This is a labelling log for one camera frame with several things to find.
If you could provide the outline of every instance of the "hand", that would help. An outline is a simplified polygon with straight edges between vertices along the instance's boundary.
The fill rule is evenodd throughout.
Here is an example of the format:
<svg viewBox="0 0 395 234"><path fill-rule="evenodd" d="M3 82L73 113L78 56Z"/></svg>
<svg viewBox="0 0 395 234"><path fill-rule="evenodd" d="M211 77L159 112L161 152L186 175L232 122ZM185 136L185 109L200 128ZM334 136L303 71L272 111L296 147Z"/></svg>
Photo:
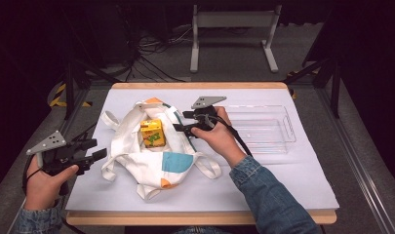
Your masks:
<svg viewBox="0 0 395 234"><path fill-rule="evenodd" d="M37 158L34 156L27 170L27 176L38 169ZM26 201L23 207L30 211L41 211L53 207L58 198L60 186L72 178L78 169L77 165L73 165L55 176L50 176L43 171L33 175L27 181Z"/></svg>
<svg viewBox="0 0 395 234"><path fill-rule="evenodd" d="M224 107L216 106L216 112L219 117L231 126L230 119ZM217 122L215 127L210 131L192 128L191 133L206 141L216 153L225 158L231 168L234 168L234 166L246 157L246 154L237 145L233 134L221 122Z"/></svg>

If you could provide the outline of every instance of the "gray floor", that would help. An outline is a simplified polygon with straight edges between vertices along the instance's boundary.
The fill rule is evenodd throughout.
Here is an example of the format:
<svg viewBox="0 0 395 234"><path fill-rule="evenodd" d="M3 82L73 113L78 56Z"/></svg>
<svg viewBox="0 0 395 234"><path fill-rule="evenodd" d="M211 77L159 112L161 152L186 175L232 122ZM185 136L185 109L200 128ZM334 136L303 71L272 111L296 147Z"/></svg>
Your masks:
<svg viewBox="0 0 395 234"><path fill-rule="evenodd" d="M146 58L171 76L187 81L279 81L288 72L301 69L301 62L320 27L318 24L277 28L272 43L272 51L279 66L279 72L275 74L269 71L259 46L263 32L254 29L243 35L225 30L205 31L200 38L199 71L195 74L189 72L189 41ZM136 63L135 66L143 75L164 82L141 64ZM153 82L143 75L133 70L129 81ZM310 85L310 79L304 77L293 83L291 88L296 92L295 104L300 120L340 204L336 211L336 223L325 226L325 232L395 233L395 180L383 164L347 91L341 86L340 119L336 120L327 109L330 85L326 90L315 90ZM25 150L54 130L66 128L65 137L76 136L85 130L97 121L106 94L107 87L96 84L85 98L94 103L92 107L80 108L75 118L66 122L63 121L64 108L54 107L41 123L0 184L0 233L9 231L24 199L20 182ZM124 233L121 226L78 228L86 233ZM62 233L73 232L64 227ZM133 228L130 233L141 232Z"/></svg>

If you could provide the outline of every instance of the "blue patch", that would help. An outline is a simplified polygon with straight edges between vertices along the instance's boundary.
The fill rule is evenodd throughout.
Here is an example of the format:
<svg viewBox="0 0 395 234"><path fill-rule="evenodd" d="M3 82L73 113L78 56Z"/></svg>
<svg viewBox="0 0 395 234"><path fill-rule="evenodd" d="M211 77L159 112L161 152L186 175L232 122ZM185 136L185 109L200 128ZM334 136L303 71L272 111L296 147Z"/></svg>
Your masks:
<svg viewBox="0 0 395 234"><path fill-rule="evenodd" d="M168 173L183 173L193 165L193 156L189 154L164 152L163 153L163 168L164 172Z"/></svg>

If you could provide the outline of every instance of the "transparent tray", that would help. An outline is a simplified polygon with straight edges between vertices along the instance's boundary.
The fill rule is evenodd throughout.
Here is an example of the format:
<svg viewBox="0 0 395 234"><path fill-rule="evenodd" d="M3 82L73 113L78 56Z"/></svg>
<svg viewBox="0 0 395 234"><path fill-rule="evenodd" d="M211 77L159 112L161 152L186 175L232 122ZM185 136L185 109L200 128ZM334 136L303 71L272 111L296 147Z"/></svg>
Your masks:
<svg viewBox="0 0 395 234"><path fill-rule="evenodd" d="M296 142L289 114L283 105L225 106L233 128L255 155L287 153Z"/></svg>

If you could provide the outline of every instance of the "cloth bag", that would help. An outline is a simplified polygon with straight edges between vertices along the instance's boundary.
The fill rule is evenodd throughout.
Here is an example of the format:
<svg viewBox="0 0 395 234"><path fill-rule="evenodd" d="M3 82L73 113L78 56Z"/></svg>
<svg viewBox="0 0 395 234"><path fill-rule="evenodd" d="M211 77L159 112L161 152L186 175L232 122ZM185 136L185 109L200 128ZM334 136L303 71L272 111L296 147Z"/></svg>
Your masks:
<svg viewBox="0 0 395 234"><path fill-rule="evenodd" d="M166 145L146 148L142 142L140 122L160 119ZM219 164L210 156L197 152L183 132L177 132L173 124L180 124L175 107L158 98L139 101L121 123L109 112L101 120L115 130L107 162L102 166L102 176L113 181L115 162L125 167L138 182L137 194L144 200L151 199L163 189L179 185L193 165L208 178L221 175Z"/></svg>

